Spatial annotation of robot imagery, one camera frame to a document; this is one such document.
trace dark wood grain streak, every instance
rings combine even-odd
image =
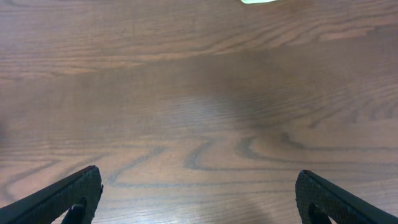
[[[397,22],[395,0],[0,1],[0,206],[96,164],[94,223],[300,223],[302,169],[398,215]]]

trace dark object at edge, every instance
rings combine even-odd
[[[100,170],[88,166],[26,198],[0,208],[0,224],[91,223],[103,191]]]
[[[296,202],[303,224],[398,223],[382,211],[331,182],[303,170],[296,181]]]

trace wood grain pattern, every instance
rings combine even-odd
[[[94,223],[300,223],[310,169],[398,215],[398,3],[0,2],[0,207],[87,165]]]

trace wooden surface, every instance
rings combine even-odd
[[[94,223],[300,223],[302,169],[398,215],[396,0],[3,0],[0,28],[0,206],[96,164]]]

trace light green object edge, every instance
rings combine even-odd
[[[254,3],[265,3],[265,2],[272,2],[276,0],[242,0],[245,4],[254,4]]]

